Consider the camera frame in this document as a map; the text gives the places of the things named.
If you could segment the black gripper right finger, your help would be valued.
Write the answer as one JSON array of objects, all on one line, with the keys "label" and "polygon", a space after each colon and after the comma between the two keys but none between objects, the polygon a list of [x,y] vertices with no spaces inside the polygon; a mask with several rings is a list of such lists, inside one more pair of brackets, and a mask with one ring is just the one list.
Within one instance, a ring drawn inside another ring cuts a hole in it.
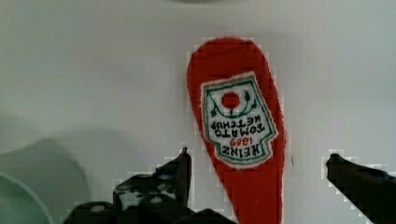
[{"label": "black gripper right finger", "polygon": [[396,223],[396,182],[389,173],[358,165],[333,153],[327,179],[373,224]]}]

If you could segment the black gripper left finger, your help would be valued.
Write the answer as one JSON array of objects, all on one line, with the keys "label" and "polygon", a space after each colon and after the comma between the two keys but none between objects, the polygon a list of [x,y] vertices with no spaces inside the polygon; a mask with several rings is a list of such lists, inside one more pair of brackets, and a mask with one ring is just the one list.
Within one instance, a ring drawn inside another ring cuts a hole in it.
[{"label": "black gripper left finger", "polygon": [[186,148],[153,173],[134,175],[113,190],[113,201],[76,206],[63,224],[236,224],[212,209],[188,207],[191,156]]}]

